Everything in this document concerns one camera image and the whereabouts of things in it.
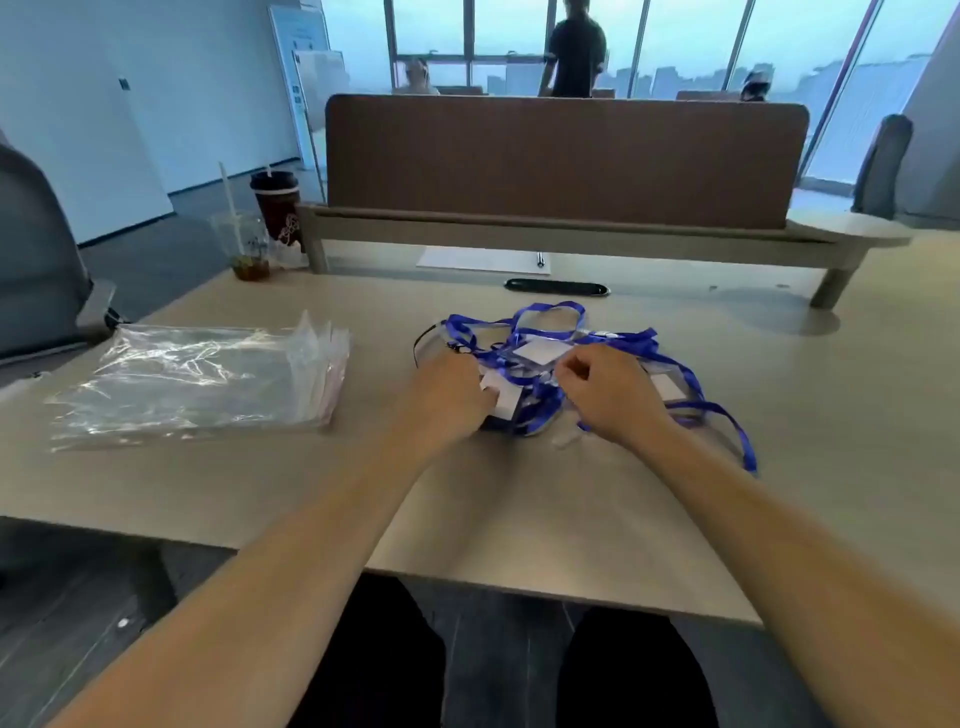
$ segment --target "sky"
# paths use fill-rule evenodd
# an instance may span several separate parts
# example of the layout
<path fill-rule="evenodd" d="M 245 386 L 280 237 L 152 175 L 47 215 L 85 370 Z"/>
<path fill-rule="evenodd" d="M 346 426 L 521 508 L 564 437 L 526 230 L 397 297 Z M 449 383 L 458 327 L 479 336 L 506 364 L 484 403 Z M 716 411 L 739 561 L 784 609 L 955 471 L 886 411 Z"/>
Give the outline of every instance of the sky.
<path fill-rule="evenodd" d="M 543 52 L 546 0 L 474 0 L 477 54 Z M 322 0 L 330 44 L 342 50 L 350 77 L 373 89 L 390 86 L 382 0 Z M 773 63 L 775 88 L 792 89 L 803 74 L 844 58 L 869 0 L 756 0 L 738 64 Z M 932 53 L 957 0 L 884 0 L 860 62 L 901 61 Z M 394 0 L 397 51 L 464 52 L 462 0 Z M 591 0 L 610 50 L 608 70 L 629 68 L 642 0 Z M 683 76 L 726 68 L 743 0 L 651 0 L 638 72 L 676 66 Z M 564 4 L 558 0 L 558 20 Z M 445 69 L 447 75 L 463 73 Z M 455 83 L 437 79 L 435 83 Z"/>

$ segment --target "drink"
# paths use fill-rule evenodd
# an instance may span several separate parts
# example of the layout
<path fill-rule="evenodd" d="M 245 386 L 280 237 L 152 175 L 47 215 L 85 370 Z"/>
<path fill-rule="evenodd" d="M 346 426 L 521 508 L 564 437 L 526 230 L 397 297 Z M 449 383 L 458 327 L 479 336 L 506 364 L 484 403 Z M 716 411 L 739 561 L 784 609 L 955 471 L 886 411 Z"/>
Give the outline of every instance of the drink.
<path fill-rule="evenodd" d="M 221 247 L 240 280 L 263 280 L 270 276 L 270 240 L 263 220 L 251 212 L 221 212 L 210 218 Z"/>
<path fill-rule="evenodd" d="M 300 201 L 300 186 L 294 173 L 256 172 L 250 177 L 250 189 L 270 236 L 282 245 L 300 245 L 300 218 L 294 207 Z"/>

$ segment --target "desk divider panel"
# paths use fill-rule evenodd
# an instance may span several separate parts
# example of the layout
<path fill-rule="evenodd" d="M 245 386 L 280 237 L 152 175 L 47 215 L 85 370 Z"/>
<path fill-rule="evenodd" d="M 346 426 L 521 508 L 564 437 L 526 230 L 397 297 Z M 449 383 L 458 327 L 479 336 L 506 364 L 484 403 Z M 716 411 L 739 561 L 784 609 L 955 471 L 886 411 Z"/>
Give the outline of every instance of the desk divider panel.
<path fill-rule="evenodd" d="M 333 96 L 333 207 L 779 230 L 795 104 Z"/>

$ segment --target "window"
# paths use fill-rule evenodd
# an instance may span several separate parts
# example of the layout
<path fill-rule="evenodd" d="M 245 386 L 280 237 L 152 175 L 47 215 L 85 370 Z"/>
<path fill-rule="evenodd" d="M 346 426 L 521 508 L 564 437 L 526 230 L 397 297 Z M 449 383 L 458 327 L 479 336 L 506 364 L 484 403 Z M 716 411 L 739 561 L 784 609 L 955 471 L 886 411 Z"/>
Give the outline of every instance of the window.
<path fill-rule="evenodd" d="M 507 63 L 473 65 L 473 85 L 491 96 L 536 96 L 540 92 L 543 63 Z"/>
<path fill-rule="evenodd" d="M 473 52 L 478 56 L 542 54 L 546 11 L 546 0 L 475 0 Z"/>
<path fill-rule="evenodd" d="M 720 89 L 743 11 L 739 0 L 653 0 L 634 98 L 675 99 L 681 90 Z"/>
<path fill-rule="evenodd" d="M 394 21 L 400 55 L 464 52 L 462 0 L 394 0 Z"/>
<path fill-rule="evenodd" d="M 430 84 L 438 85 L 467 85 L 467 65 L 465 63 L 440 63 L 428 61 Z M 407 85 L 406 63 L 399 61 L 396 64 L 397 87 Z"/>
<path fill-rule="evenodd" d="M 885 0 L 806 169 L 854 184 L 884 116 L 900 113 L 950 22 L 956 0 Z"/>
<path fill-rule="evenodd" d="M 869 0 L 756 0 L 730 90 L 754 69 L 771 78 L 769 101 L 810 111 L 807 140 L 817 128 Z"/>
<path fill-rule="evenodd" d="M 330 48 L 344 54 L 355 93 L 390 93 L 390 52 L 383 3 L 377 0 L 324 0 Z"/>
<path fill-rule="evenodd" d="M 676 0 L 653 0 L 652 6 Z M 607 37 L 607 66 L 597 77 L 597 88 L 613 88 L 616 98 L 627 98 L 630 69 L 634 64 L 636 33 L 640 28 L 643 0 L 592 0 L 590 17 L 603 28 Z M 566 19 L 563 0 L 557 0 L 557 22 Z"/>

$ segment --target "blue lanyard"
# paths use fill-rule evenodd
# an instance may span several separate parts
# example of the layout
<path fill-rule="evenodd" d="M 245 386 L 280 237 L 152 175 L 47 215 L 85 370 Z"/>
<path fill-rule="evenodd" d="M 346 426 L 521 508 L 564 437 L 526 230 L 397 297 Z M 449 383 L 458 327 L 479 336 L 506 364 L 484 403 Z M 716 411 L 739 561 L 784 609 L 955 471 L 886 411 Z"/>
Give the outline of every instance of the blue lanyard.
<path fill-rule="evenodd" d="M 572 330 L 545 331 L 520 325 L 521 319 L 527 313 L 542 313 L 556 308 L 569 308 L 576 312 L 577 323 Z M 587 310 L 582 305 L 575 301 L 563 301 L 560 303 L 531 303 L 521 308 L 510 318 L 498 319 L 497 321 L 482 321 L 471 319 L 469 316 L 453 314 L 441 321 L 441 326 L 450 339 L 449 346 L 466 349 L 479 362 L 491 369 L 496 369 L 507 381 L 523 387 L 524 392 L 515 415 L 514 433 L 517 435 L 532 435 L 550 422 L 563 406 L 564 391 L 557 385 L 551 373 L 525 374 L 524 367 L 504 357 L 501 353 L 502 350 L 519 346 L 527 336 L 531 335 L 567 341 L 575 345 L 605 344 L 635 356 L 641 361 L 653 361 L 677 367 L 683 375 L 693 398 L 670 402 L 666 405 L 666 408 L 695 409 L 701 412 L 712 412 L 727 418 L 740 439 L 740 447 L 743 449 L 744 469 L 750 473 L 756 473 L 756 453 L 750 444 L 747 433 L 726 409 L 716 402 L 707 400 L 703 386 L 691 369 L 676 359 L 658 352 L 660 345 L 657 342 L 657 332 L 655 330 L 647 328 L 636 333 L 584 331 L 586 320 Z M 489 349 L 481 349 L 477 344 L 477 337 L 474 333 L 479 328 L 505 328 L 507 329 L 506 339 L 503 343 L 493 344 Z"/>

